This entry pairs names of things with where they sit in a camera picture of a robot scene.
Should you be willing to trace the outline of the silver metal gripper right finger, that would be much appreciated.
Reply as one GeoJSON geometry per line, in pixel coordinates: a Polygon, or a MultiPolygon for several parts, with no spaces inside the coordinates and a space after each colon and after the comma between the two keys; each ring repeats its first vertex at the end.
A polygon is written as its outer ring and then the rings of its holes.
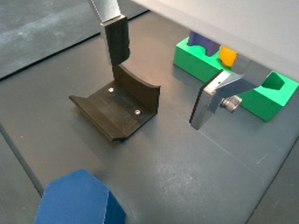
{"type": "Polygon", "coordinates": [[[241,103],[237,94],[260,86],[270,72],[268,67],[238,54],[230,73],[220,70],[201,86],[190,112],[190,126],[197,130],[217,108],[232,112],[241,103]]]}

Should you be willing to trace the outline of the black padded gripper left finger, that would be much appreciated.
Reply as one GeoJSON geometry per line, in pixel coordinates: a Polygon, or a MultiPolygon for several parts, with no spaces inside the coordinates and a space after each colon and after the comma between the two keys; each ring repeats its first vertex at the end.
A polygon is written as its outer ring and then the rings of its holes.
{"type": "Polygon", "coordinates": [[[117,0],[87,0],[87,3],[98,20],[110,65],[117,66],[129,57],[126,17],[119,12],[117,0]]]}

